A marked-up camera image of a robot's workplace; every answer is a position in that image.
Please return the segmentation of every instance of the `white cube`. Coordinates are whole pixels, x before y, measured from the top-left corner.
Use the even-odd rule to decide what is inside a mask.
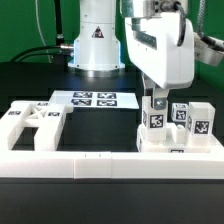
[[[186,122],[188,115],[188,105],[183,103],[172,104],[172,120],[174,122]]]

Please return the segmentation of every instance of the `white block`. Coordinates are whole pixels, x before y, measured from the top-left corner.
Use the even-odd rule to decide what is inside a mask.
[[[0,156],[0,177],[73,178],[73,156],[66,153],[11,151]]]
[[[56,151],[66,118],[65,105],[50,105],[34,136],[35,151]]]
[[[12,106],[0,120],[0,150],[11,150],[23,132],[23,119],[31,113],[29,104]]]
[[[80,153],[74,159],[74,178],[111,178],[111,153]]]
[[[183,103],[172,104],[172,120],[175,122],[186,122],[188,116],[188,105]]]
[[[224,179],[223,171],[223,158],[219,154],[112,154],[111,177],[115,179]]]
[[[151,107],[151,97],[142,98],[142,135],[146,141],[159,142],[166,139],[167,108],[155,110]]]
[[[185,144],[186,140],[186,128],[182,125],[175,125],[175,124],[169,124],[172,125],[171,132],[172,132],[172,138],[173,141],[176,144]]]

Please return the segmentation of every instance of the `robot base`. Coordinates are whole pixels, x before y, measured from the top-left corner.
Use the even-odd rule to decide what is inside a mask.
[[[68,72],[72,74],[77,74],[80,76],[85,76],[89,78],[104,78],[104,77],[114,77],[114,76],[120,76],[125,74],[125,68],[117,68],[114,70],[102,70],[102,71],[94,71],[94,70],[85,70],[85,69],[80,69],[74,66],[74,64],[69,63],[68,64]]]

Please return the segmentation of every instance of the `black table surface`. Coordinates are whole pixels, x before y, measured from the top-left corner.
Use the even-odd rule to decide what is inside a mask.
[[[49,100],[54,90],[133,92],[139,105],[141,75],[84,78],[63,66],[0,64],[0,115],[15,100]],[[223,94],[200,78],[172,90],[172,102],[210,102],[216,108],[214,135],[224,143]],[[141,108],[76,108],[67,116],[58,150],[135,152]],[[15,150],[33,150],[35,130],[25,129]],[[222,180],[0,179],[0,223],[223,223]]]

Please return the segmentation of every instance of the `green background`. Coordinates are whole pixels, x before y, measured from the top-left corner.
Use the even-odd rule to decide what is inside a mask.
[[[67,43],[72,43],[79,34],[79,0],[61,0],[63,33]],[[188,17],[196,28],[199,0],[189,1]],[[224,40],[224,1],[207,0],[204,31],[207,35]],[[0,62],[7,62],[21,51],[42,46],[38,34],[35,1],[0,1]],[[54,1],[39,0],[39,15],[42,32],[47,45],[55,44]],[[124,20],[119,13],[117,1],[116,36],[122,43],[122,61],[130,64],[125,42]],[[35,57],[27,61],[48,62],[47,57]],[[196,62],[195,74],[224,92],[224,62],[211,67]]]

